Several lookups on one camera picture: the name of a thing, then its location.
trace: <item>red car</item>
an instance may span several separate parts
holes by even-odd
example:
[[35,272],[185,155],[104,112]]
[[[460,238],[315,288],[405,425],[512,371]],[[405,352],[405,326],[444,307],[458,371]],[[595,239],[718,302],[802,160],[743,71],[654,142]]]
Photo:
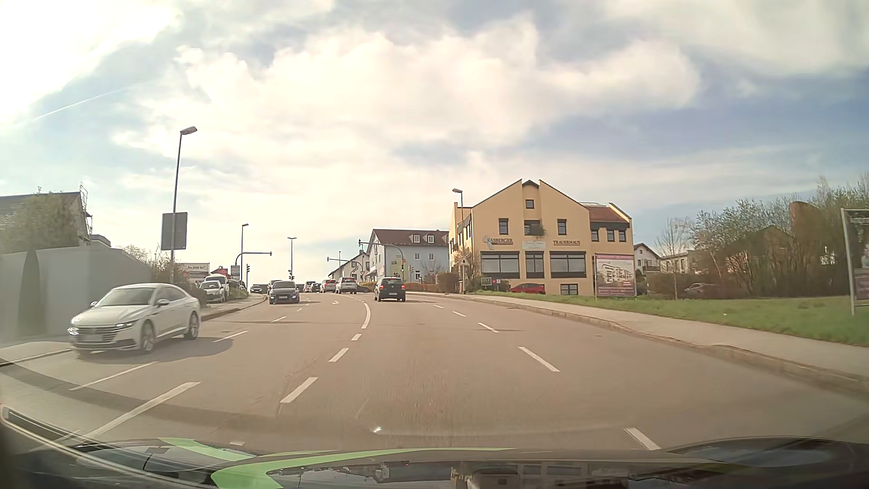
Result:
[[510,289],[511,292],[525,292],[526,294],[545,294],[546,286],[543,284],[519,284]]

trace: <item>street lamp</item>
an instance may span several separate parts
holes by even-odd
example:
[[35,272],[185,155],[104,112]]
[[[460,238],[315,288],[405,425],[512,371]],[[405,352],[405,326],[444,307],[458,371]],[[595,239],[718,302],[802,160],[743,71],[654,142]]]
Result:
[[191,125],[188,128],[182,129],[178,134],[178,161],[175,164],[175,192],[172,194],[172,238],[169,239],[172,250],[169,252],[169,283],[175,283],[175,219],[176,209],[178,204],[178,171],[181,170],[181,138],[188,134],[196,132],[196,126]]
[[[462,226],[460,226],[462,228],[461,229],[461,248],[462,248],[461,259],[462,259],[462,261],[464,261],[464,259],[465,259],[465,253],[464,253],[465,230],[464,230],[463,226],[465,224],[465,192],[461,191],[460,189],[453,189],[453,192],[459,194],[459,207],[461,207],[461,224],[462,224]],[[455,238],[456,239],[459,238],[458,232],[456,233]],[[467,284],[465,284],[465,265],[462,265],[460,263],[459,266],[461,267],[461,293],[466,293]]]
[[291,279],[295,280],[295,271],[293,270],[293,241],[295,238],[291,238],[287,236],[289,239],[289,274],[291,275]]
[[242,224],[242,266],[238,269],[238,279],[242,279],[242,270],[244,269],[244,228],[249,226],[250,224]]

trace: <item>lane marking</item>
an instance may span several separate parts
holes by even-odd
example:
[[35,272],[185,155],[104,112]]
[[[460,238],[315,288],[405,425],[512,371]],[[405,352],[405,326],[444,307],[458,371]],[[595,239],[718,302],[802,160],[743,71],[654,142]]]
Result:
[[199,385],[199,382],[185,382],[185,383],[179,385],[178,387],[176,387],[175,389],[172,389],[171,391],[166,392],[165,394],[157,396],[157,397],[153,398],[152,400],[150,400],[142,405],[139,405],[136,409],[134,409],[130,412],[126,412],[126,413],[118,416],[115,419],[112,419],[110,422],[106,423],[105,425],[102,425],[99,428],[96,428],[94,431],[92,431],[86,435],[83,435],[83,436],[85,438],[94,438],[96,436],[99,436],[100,434],[107,432],[108,430],[114,428],[115,426],[120,425],[124,421],[128,421],[130,419],[133,419],[134,417],[138,416],[139,414],[142,414],[143,412],[148,411],[148,409],[150,409],[156,405],[159,405],[163,402],[166,402],[169,399],[174,398],[178,394],[187,391],[189,388],[196,387],[197,385]]
[[238,336],[238,335],[240,335],[240,334],[244,334],[244,333],[246,333],[246,332],[247,332],[247,330],[245,330],[245,331],[243,331],[243,332],[237,332],[236,334],[230,334],[229,336],[224,336],[223,338],[218,338],[218,339],[212,341],[211,343],[217,343],[218,341],[223,341],[224,339],[230,339],[230,338],[232,338],[232,337],[234,337],[234,336]]
[[493,327],[491,327],[491,326],[486,326],[486,325],[484,325],[483,323],[477,323],[477,324],[480,325],[480,326],[482,326],[482,327],[484,327],[484,328],[486,328],[486,329],[488,329],[488,330],[491,331],[491,332],[498,332],[498,330],[496,330],[495,328],[493,328]]
[[660,450],[657,443],[653,442],[644,432],[641,432],[637,428],[625,428],[625,431],[634,437],[640,445],[643,445],[646,450]]
[[560,370],[558,370],[557,368],[555,368],[552,364],[550,364],[549,362],[547,362],[547,361],[544,360],[543,358],[540,358],[540,357],[537,355],[537,353],[534,353],[534,352],[532,352],[531,350],[528,350],[528,348],[526,348],[526,347],[524,347],[524,346],[520,346],[519,349],[522,350],[523,352],[527,353],[528,356],[530,356],[531,358],[533,358],[533,359],[537,360],[538,362],[542,363],[543,366],[545,366],[547,369],[549,369],[549,370],[551,370],[551,371],[553,371],[553,372],[561,372]]
[[295,398],[302,395],[302,392],[305,392],[305,389],[309,388],[311,386],[311,384],[314,384],[314,382],[316,380],[317,380],[317,377],[308,377],[308,380],[305,380],[304,382],[302,382],[302,385],[299,385],[298,387],[295,388],[294,391],[287,394],[286,398],[281,399],[281,404],[289,404],[289,403],[295,401]]
[[363,304],[365,304],[365,322],[362,323],[362,329],[364,330],[368,327],[368,321],[371,320],[371,308],[368,307],[368,303],[363,302]]
[[75,387],[71,388],[70,390],[71,390],[71,391],[77,391],[77,390],[79,390],[79,389],[83,389],[83,388],[85,388],[85,387],[88,387],[88,386],[91,386],[91,385],[94,385],[94,384],[98,384],[98,383],[100,383],[100,382],[103,382],[104,380],[109,380],[110,378],[115,378],[115,377],[117,377],[117,376],[119,376],[119,375],[123,375],[123,374],[128,373],[128,372],[133,372],[134,370],[139,370],[140,368],[144,368],[144,367],[146,367],[146,366],[148,366],[148,365],[153,365],[153,364],[155,364],[155,363],[156,363],[156,361],[155,361],[155,362],[148,362],[147,364],[136,365],[136,366],[133,367],[133,368],[128,368],[127,370],[125,370],[125,371],[123,371],[123,372],[118,372],[118,373],[116,373],[115,375],[109,375],[108,377],[99,378],[99,379],[97,379],[97,380],[94,380],[93,382],[88,382],[87,384],[76,385]]
[[349,350],[349,348],[341,348],[341,351],[337,352],[334,357],[329,360],[329,362],[337,362],[341,357],[344,356],[344,353],[347,353],[347,350]]

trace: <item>billboard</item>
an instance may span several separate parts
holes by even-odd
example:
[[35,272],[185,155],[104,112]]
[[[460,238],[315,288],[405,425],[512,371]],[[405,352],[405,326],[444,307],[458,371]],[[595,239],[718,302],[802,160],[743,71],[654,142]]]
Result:
[[851,286],[851,314],[869,305],[869,209],[842,209]]
[[594,254],[594,295],[636,297],[634,255]]

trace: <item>road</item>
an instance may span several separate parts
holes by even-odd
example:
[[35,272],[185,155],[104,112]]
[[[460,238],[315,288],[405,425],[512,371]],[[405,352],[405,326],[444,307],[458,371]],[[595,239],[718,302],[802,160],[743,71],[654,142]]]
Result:
[[654,449],[750,435],[869,442],[869,402],[565,319],[443,296],[302,294],[150,355],[0,370],[0,399],[97,439],[282,452],[409,446]]

